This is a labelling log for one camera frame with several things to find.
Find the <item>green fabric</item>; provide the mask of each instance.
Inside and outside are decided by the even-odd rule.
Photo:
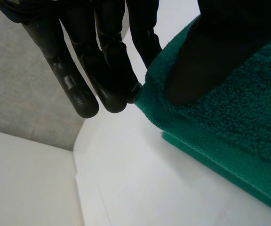
[[[271,43],[195,104],[175,107],[164,83],[190,25],[152,63],[135,104],[164,139],[271,207]]]

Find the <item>gray wall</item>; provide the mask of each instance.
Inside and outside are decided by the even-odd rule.
[[[0,132],[72,150],[82,123],[38,47],[0,12]]]

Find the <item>white wall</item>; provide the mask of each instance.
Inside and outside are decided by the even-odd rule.
[[[72,152],[0,133],[0,226],[80,226]]]

